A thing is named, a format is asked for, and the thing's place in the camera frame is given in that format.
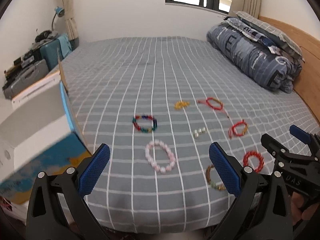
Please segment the person right hand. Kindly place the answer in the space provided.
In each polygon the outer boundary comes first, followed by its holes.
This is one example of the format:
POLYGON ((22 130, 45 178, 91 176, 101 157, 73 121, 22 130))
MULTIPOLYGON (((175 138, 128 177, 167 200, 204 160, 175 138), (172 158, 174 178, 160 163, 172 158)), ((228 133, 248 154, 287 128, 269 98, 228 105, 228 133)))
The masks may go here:
POLYGON ((310 220, 319 207, 319 203, 308 207, 304 204, 304 197, 294 192, 290 197, 292 225, 296 225, 300 220, 310 220))

